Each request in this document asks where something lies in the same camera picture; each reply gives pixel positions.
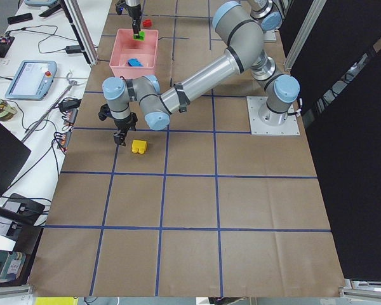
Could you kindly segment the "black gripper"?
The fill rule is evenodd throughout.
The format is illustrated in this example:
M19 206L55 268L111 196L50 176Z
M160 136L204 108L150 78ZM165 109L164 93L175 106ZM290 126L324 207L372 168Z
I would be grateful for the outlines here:
M123 10L128 12L132 20L132 29L135 36L138 35L138 21L142 16L140 0L118 0L116 3L116 13L123 14Z
M104 104L100 107L100 110L98 112L98 117L100 121L105 121L106 118L110 118L114 121L114 124L119 130L113 133L114 142L117 145L126 146L126 136L128 134L128 131L136 130L137 115L135 112L132 112L130 110L129 106L122 113L117 113L117 114L122 114L123 118L117 118L113 114L109 106L107 104Z

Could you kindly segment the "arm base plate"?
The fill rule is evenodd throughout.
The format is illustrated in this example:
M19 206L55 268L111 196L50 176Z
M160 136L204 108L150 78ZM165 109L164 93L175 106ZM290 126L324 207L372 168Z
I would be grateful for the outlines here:
M264 31L264 42L265 43L275 43L276 41L277 41L277 38L276 38L276 31L275 30Z
M267 97L247 96L246 100L252 135L277 137L300 135L295 115L272 112L267 107Z

